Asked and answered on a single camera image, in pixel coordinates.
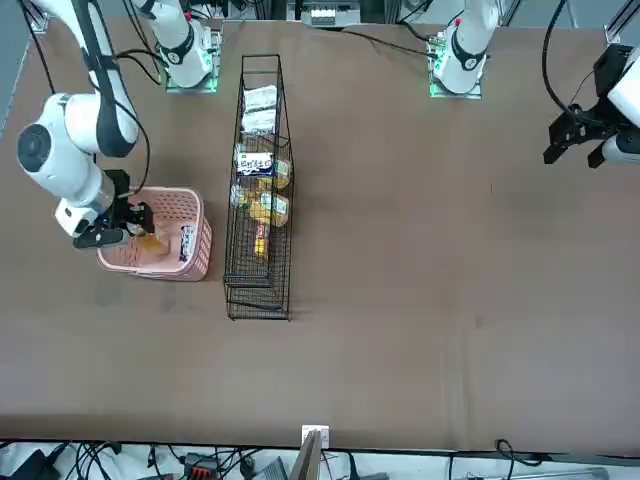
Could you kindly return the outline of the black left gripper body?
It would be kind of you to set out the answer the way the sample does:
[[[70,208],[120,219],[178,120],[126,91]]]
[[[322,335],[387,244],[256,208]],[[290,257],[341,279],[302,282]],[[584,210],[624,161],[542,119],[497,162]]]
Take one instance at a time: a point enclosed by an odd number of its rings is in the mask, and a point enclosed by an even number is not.
[[[623,116],[608,99],[598,99],[589,109],[575,103],[574,113],[578,117],[580,142],[606,140],[614,136],[623,124]]]

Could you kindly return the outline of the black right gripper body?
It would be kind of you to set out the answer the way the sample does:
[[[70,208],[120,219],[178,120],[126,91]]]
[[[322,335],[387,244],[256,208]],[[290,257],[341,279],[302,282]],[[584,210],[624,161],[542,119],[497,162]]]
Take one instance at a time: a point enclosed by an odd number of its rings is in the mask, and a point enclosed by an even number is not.
[[[128,198],[122,197],[120,192],[116,192],[111,206],[105,212],[105,227],[108,229],[127,229],[132,219],[132,205]]]

